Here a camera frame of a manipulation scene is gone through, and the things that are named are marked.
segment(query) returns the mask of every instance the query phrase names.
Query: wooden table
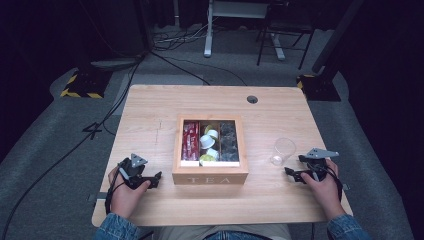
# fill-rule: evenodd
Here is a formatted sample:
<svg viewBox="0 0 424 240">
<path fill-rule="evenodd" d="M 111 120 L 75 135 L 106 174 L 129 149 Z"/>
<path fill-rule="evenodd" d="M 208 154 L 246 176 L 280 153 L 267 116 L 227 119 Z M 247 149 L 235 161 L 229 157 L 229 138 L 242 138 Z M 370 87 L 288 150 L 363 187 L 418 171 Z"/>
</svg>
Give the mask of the wooden table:
<svg viewBox="0 0 424 240">
<path fill-rule="evenodd" d="M 255 104 L 247 101 L 255 96 Z M 240 115 L 249 175 L 244 185 L 174 185 L 172 162 L 178 114 Z M 325 149 L 306 99 L 298 88 L 134 85 L 105 170 L 107 174 L 131 153 L 147 159 L 144 176 L 162 171 L 157 189 L 143 196 L 130 219 L 139 226 L 296 223 L 325 221 L 307 185 L 294 183 L 284 166 L 268 158 L 279 137 L 292 139 L 296 154 L 284 166 L 305 169 L 297 155 L 313 147 Z M 342 205 L 352 213 L 346 196 Z M 97 200 L 92 222 L 105 218 Z"/>
</svg>

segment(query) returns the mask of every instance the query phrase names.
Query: denim jacket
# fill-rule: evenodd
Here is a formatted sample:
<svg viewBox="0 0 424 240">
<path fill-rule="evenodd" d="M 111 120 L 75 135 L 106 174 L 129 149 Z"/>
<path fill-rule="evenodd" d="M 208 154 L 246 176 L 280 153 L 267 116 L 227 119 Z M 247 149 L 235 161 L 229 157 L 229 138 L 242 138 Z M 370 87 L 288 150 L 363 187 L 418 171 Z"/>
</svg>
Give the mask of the denim jacket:
<svg viewBox="0 0 424 240">
<path fill-rule="evenodd" d="M 335 240 L 338 239 L 371 239 L 371 237 L 362 230 L 358 222 L 350 215 L 342 215 L 337 218 L 332 219 L 328 223 L 328 230 L 333 235 Z M 230 237 L 232 232 L 225 234 L 226 239 Z M 109 213 L 106 219 L 103 221 L 102 225 L 97 229 L 94 239 L 119 239 L 119 240 L 129 240 L 129 239 L 139 239 L 142 235 L 142 231 L 128 221 L 125 218 L 122 218 L 114 213 Z"/>
</svg>

